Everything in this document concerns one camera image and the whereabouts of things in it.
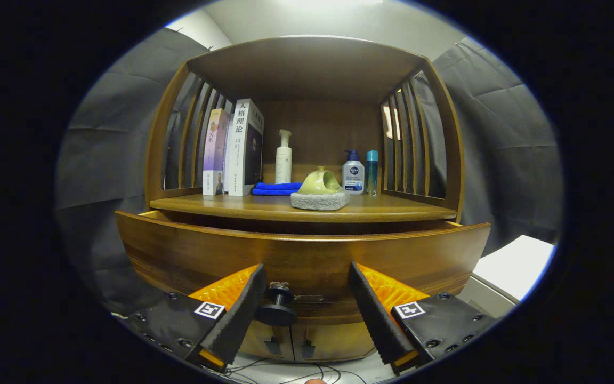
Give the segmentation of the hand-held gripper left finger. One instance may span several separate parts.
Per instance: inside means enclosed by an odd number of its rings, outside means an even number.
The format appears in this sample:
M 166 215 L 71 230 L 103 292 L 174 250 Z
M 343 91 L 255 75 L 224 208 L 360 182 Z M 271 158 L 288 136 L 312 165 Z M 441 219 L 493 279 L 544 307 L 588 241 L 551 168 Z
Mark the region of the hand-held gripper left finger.
M 126 328 L 188 364 L 222 373 L 232 364 L 262 301 L 264 264 L 185 295 L 160 299 L 126 316 Z

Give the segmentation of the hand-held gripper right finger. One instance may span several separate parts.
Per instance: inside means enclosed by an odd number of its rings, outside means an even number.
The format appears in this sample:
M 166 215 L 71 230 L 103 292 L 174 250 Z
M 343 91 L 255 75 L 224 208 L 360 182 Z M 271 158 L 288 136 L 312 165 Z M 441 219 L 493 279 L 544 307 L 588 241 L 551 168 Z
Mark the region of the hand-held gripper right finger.
M 451 293 L 429 295 L 356 262 L 348 286 L 378 354 L 395 374 L 452 353 L 496 321 Z

